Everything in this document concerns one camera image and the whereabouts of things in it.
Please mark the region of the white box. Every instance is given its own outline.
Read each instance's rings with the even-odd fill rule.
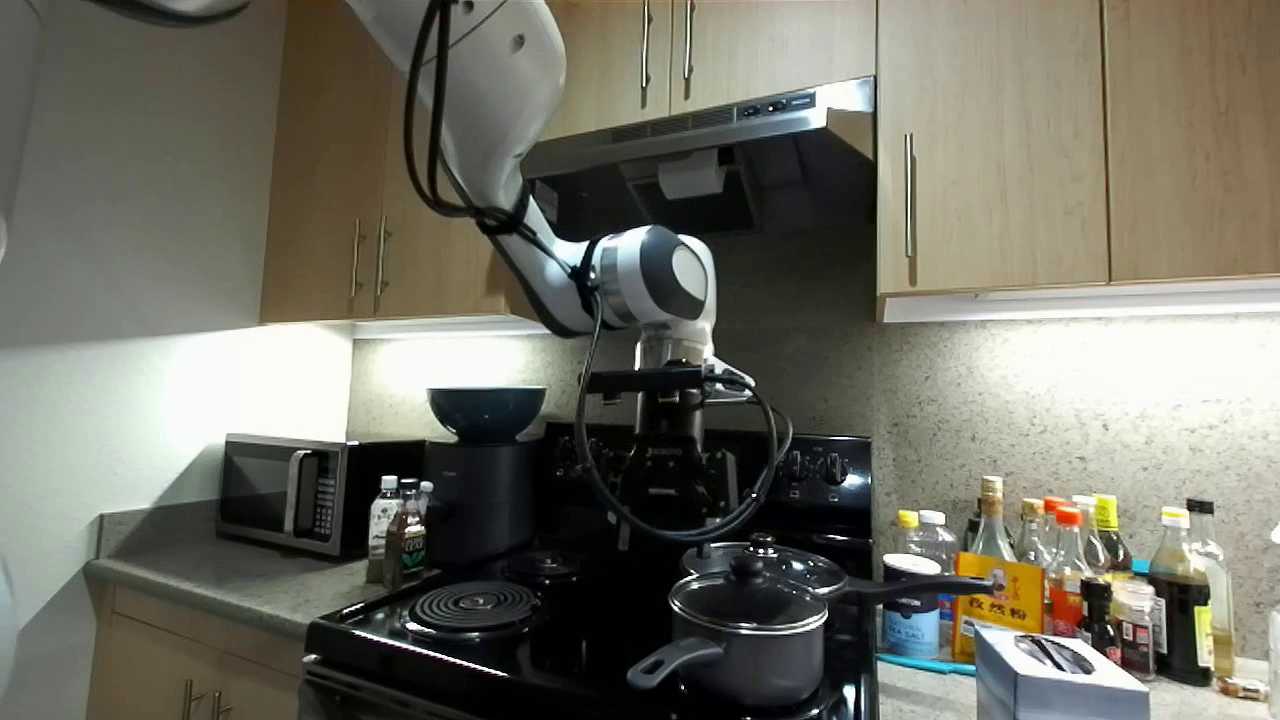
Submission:
[[[1066,636],[1029,636],[995,622],[977,633],[981,720],[1147,720],[1147,682]]]

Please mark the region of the range hood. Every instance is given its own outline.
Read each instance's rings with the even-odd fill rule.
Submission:
[[[868,225],[870,78],[543,138],[522,175],[560,235]]]

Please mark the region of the backsplash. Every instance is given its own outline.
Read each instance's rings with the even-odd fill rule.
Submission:
[[[801,431],[870,435],[880,522],[931,503],[961,526],[981,476],[1003,472],[1008,498],[1115,490],[1130,547],[1153,550],[1160,503],[1211,495],[1244,652],[1264,656],[1280,316],[880,326],[868,228],[713,246],[719,354]],[[448,380],[537,380],[569,415],[581,354],[581,341],[361,344],[353,431],[438,435],[422,388]]]

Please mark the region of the box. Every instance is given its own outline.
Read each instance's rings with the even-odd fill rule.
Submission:
[[[956,622],[952,622],[952,656],[971,660],[971,626],[969,620],[981,622],[1000,622],[1000,626],[1019,626],[1019,633],[1040,633],[1042,626],[1042,569],[1040,562],[1011,562],[995,557],[956,557],[956,577],[995,577],[1003,589],[995,595],[956,595]]]
[[[977,622],[981,720],[1147,720],[1147,682],[1066,636]]]

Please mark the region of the lower cabinet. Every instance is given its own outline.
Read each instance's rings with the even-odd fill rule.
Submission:
[[[299,636],[136,589],[99,592],[91,720],[293,720]]]

